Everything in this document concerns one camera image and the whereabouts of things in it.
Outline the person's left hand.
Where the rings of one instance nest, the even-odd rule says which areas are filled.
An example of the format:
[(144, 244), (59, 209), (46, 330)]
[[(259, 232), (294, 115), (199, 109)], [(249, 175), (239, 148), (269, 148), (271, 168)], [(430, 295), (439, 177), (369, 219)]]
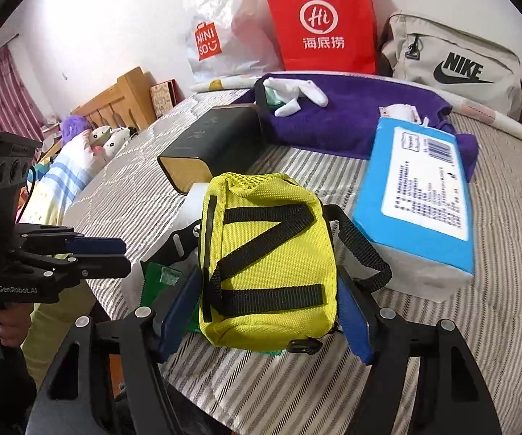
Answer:
[(3, 346), (20, 347), (25, 342), (32, 325), (32, 303), (11, 303), (0, 309), (0, 341)]

